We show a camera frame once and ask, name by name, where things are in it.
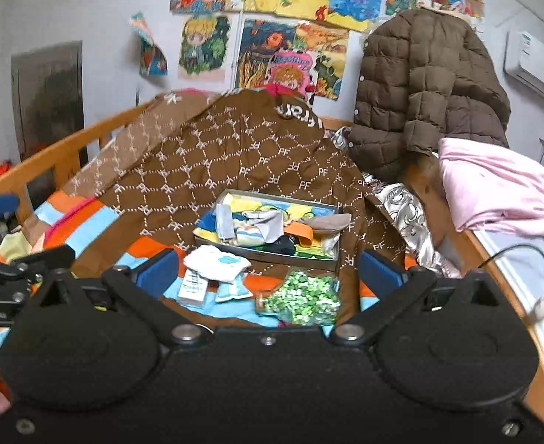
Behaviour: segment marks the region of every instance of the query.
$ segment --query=black cable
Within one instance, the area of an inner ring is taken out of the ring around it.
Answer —
[[[479,266],[478,266],[478,269],[481,269],[482,267],[485,267],[486,265],[488,265],[490,262],[496,260],[498,257],[500,257],[501,255],[505,254],[506,252],[508,252],[509,250],[515,250],[515,249],[533,249],[533,250],[536,250],[537,253],[539,253],[539,255],[541,255],[543,257],[543,260],[544,260],[544,252],[542,249],[534,246],[534,245],[531,245],[531,244],[517,244],[517,245],[513,245],[513,246],[510,246],[510,247],[507,247],[506,249],[502,249],[500,252],[497,252],[495,253],[492,257],[490,257],[489,259],[485,260],[484,262],[482,262]]]

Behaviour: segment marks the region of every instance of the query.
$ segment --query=storage box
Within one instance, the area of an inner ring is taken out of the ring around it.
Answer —
[[[335,205],[328,205],[326,203],[317,203],[317,202],[308,202],[306,200],[298,200],[298,199],[291,199],[286,197],[278,197],[275,195],[266,195],[266,194],[258,194],[256,192],[246,192],[246,191],[240,191],[240,190],[225,190],[222,194],[219,195],[218,199],[216,200],[213,209],[216,208],[217,203],[221,203],[224,198],[231,194],[233,196],[241,196],[248,199],[253,199],[257,201],[265,200],[266,203],[270,203],[271,205],[274,205],[274,203],[282,204],[282,205],[305,205],[310,206],[314,208],[319,209],[325,209],[327,211],[326,215],[332,215],[335,213],[339,213],[339,209]],[[303,269],[319,269],[319,270],[332,270],[334,271],[336,269],[336,265],[338,264],[338,252],[339,252],[339,241],[336,243],[336,246],[334,247],[334,259],[314,259],[314,258],[307,258],[307,257],[298,257],[298,256],[289,256],[289,255],[282,255],[282,254],[276,254],[273,252],[263,252],[262,250],[253,250],[246,247],[235,247],[232,245],[227,245],[223,243],[214,243],[209,240],[206,240],[204,238],[196,236],[196,244],[197,245],[213,245],[215,247],[218,247],[218,249],[221,249],[224,252],[230,252],[235,255],[239,255],[241,257],[245,257],[248,260],[257,260],[260,262],[270,262],[270,263],[279,263],[279,264],[285,264],[290,265],[294,267],[300,267]]]

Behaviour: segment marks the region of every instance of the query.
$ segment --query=quilted jacket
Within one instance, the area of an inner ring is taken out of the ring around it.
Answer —
[[[363,172],[400,178],[441,137],[508,147],[508,96],[486,48],[462,19],[405,11],[365,42],[349,153]]]

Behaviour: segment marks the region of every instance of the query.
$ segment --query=green candy packet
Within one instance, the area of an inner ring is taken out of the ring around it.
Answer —
[[[260,292],[256,312],[299,326],[335,323],[340,301],[339,280],[332,273],[312,276],[289,269],[285,280],[270,292]]]

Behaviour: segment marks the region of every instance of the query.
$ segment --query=white air conditioner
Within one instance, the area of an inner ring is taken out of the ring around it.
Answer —
[[[510,32],[504,70],[544,96],[544,44],[527,32]]]

